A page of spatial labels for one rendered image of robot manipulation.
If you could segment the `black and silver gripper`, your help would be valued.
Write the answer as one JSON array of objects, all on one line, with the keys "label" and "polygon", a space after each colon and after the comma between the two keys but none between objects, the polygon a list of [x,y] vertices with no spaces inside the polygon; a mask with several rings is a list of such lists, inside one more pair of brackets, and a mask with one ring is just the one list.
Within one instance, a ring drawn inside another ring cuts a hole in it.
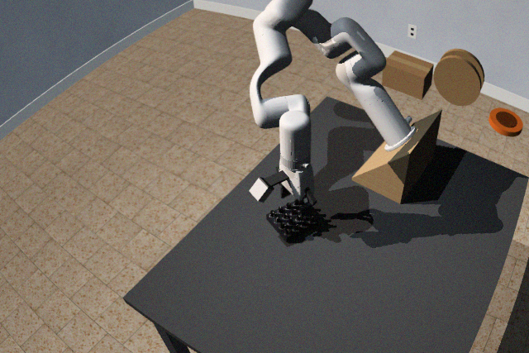
[{"label": "black and silver gripper", "polygon": [[[311,161],[310,161],[311,163]],[[310,164],[309,163],[309,164]],[[310,164],[311,165],[311,164]],[[317,203],[314,197],[314,176],[312,165],[309,169],[289,169],[282,165],[281,160],[279,166],[275,167],[277,173],[283,171],[289,179],[283,181],[279,185],[281,198],[285,198],[292,194],[295,198],[300,200],[302,206],[300,207],[300,217],[303,218],[310,214],[311,208]],[[308,202],[304,202],[307,198]],[[310,208],[308,208],[310,207]]]}]

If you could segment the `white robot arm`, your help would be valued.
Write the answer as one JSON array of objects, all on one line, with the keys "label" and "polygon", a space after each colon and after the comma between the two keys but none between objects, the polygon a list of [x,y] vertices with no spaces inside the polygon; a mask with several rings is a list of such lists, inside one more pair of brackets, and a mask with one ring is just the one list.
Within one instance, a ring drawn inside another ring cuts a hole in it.
[{"label": "white robot arm", "polygon": [[307,98],[297,94],[263,99],[260,93],[266,79],[292,62],[286,36],[286,30],[292,26],[329,59],[335,59],[352,47],[355,49],[336,66],[337,78],[354,94],[388,144],[384,149],[397,149],[417,129],[409,125],[412,117],[404,121],[385,88],[371,78],[385,68],[384,53],[356,21],[342,17],[331,24],[309,8],[312,1],[273,0],[254,20],[260,67],[250,83],[250,100],[257,126],[263,129],[279,127],[283,166],[289,169],[310,167],[311,109]]}]

